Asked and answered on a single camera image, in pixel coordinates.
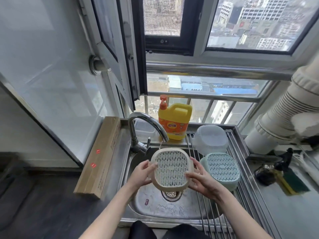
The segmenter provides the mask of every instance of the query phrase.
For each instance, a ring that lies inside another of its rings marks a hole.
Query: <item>faucet handle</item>
[[[146,149],[148,149],[150,147],[150,144],[151,144],[151,137],[148,137]]]

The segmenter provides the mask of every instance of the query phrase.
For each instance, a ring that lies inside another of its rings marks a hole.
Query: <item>pipe flange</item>
[[[95,76],[98,76],[100,75],[102,72],[97,70],[95,67],[94,67],[94,61],[96,60],[100,60],[99,57],[97,57],[96,55],[91,55],[89,57],[89,67],[90,67],[90,71],[93,75]]]

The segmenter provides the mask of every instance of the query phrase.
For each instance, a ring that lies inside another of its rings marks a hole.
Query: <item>forearm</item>
[[[271,239],[228,190],[223,191],[220,198],[221,201],[218,204],[237,237],[240,239]]]
[[[124,185],[80,239],[111,239],[134,190]]]

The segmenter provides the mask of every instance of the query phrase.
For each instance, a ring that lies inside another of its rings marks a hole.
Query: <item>beige strainer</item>
[[[154,153],[151,163],[158,163],[150,174],[156,188],[164,192],[182,192],[190,183],[185,177],[187,171],[194,171],[193,161],[180,148],[162,148]]]

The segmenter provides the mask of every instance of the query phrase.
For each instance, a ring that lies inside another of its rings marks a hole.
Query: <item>cardboard box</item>
[[[119,117],[104,118],[74,193],[101,198],[120,128]]]

